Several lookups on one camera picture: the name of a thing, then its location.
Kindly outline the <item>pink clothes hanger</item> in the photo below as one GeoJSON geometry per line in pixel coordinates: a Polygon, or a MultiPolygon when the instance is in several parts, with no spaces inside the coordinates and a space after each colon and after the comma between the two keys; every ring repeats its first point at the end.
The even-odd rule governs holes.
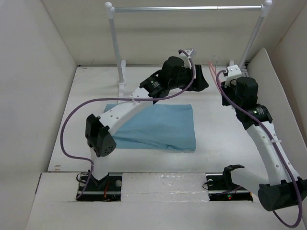
{"type": "Polygon", "coordinates": [[[221,93],[221,84],[220,84],[220,81],[217,80],[216,66],[213,65],[211,59],[209,60],[208,66],[209,66],[209,71],[210,71],[210,74],[211,74],[211,76],[212,76],[212,79],[213,79],[213,81],[214,81],[214,83],[215,83],[215,86],[216,86],[218,92],[219,92],[220,94],[222,94],[222,93],[221,93]]]}

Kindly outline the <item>light blue trousers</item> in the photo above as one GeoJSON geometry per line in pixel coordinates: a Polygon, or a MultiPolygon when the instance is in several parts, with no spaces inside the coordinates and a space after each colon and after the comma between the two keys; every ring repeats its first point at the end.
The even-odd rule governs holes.
{"type": "Polygon", "coordinates": [[[118,149],[196,150],[190,104],[154,104],[125,122],[113,135],[118,149]]]}

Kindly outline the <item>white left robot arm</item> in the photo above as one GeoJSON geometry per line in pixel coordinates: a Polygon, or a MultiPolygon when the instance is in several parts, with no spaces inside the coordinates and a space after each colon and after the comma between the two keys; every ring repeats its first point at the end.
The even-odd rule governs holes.
{"type": "Polygon", "coordinates": [[[86,119],[85,137],[94,151],[90,184],[102,190],[107,184],[107,166],[102,158],[116,148],[194,151],[196,149],[193,110],[190,104],[162,104],[170,91],[201,92],[208,88],[201,65],[192,65],[190,53],[169,57],[162,68],[114,107],[86,119]]]}

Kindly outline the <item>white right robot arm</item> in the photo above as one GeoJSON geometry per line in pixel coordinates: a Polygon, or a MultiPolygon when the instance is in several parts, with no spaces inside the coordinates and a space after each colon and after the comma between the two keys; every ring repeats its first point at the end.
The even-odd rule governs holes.
{"type": "Polygon", "coordinates": [[[307,196],[307,181],[289,162],[269,110],[257,102],[256,80],[243,77],[238,65],[227,67],[222,73],[225,81],[216,81],[222,104],[235,109],[236,117],[255,143],[268,175],[262,178],[240,164],[229,165],[223,171],[223,186],[232,189],[237,185],[255,193],[267,211],[296,205],[302,208],[307,196]]]}

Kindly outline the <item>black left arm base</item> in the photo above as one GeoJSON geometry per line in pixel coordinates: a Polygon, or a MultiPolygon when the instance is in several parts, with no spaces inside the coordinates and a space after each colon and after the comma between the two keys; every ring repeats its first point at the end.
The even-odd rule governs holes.
{"type": "Polygon", "coordinates": [[[76,176],[78,191],[76,200],[81,202],[117,202],[121,200],[123,173],[109,173],[101,180],[91,176],[87,186],[88,174],[79,173],[76,176]]]}

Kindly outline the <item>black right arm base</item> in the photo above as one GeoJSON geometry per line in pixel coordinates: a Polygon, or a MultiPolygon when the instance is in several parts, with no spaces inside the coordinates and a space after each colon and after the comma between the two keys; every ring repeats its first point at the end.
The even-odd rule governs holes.
{"type": "Polygon", "coordinates": [[[244,166],[229,165],[223,172],[207,172],[203,189],[208,191],[209,201],[253,201],[252,193],[245,188],[234,184],[231,179],[231,171],[241,169],[244,166]]]}

